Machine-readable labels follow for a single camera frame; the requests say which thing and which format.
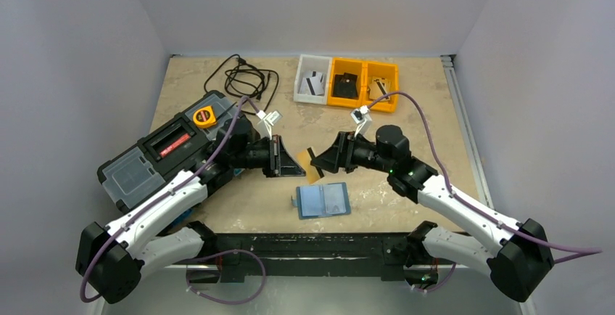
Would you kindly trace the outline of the blue card holder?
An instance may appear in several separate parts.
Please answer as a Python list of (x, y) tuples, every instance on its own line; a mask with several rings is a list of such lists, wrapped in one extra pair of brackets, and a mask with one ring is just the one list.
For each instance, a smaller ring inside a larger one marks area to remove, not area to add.
[(312, 184), (296, 188), (291, 203), (299, 219), (326, 218), (351, 214), (345, 182)]

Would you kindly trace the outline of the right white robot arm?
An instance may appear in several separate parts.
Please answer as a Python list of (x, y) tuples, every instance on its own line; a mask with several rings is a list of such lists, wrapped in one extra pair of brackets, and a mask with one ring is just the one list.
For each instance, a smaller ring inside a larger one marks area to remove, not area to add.
[(398, 126), (385, 125), (374, 141), (340, 131), (334, 143), (311, 160), (322, 171), (350, 173), (364, 167), (387, 174), (394, 192), (436, 211), (462, 228), (463, 234), (433, 226), (409, 239), (408, 255), (418, 262), (443, 258), (487, 275), (511, 300), (523, 303), (554, 266), (541, 224), (525, 222), (488, 208), (449, 185), (445, 176), (415, 157)]

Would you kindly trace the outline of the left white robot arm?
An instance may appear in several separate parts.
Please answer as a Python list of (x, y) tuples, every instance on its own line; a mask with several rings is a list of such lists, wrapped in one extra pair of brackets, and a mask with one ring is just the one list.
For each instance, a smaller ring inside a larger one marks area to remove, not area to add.
[(243, 118), (227, 121), (213, 140), (194, 135), (183, 146), (189, 149), (186, 157), (178, 149), (164, 157), (180, 163), (147, 199), (122, 217), (105, 225), (93, 222), (81, 232), (75, 269), (84, 303), (99, 298), (117, 303), (144, 277), (180, 261), (222, 262), (226, 255), (244, 254), (220, 244), (199, 222), (161, 236), (181, 214), (228, 184), (236, 169), (260, 169), (267, 178), (305, 175), (281, 136), (262, 135)]

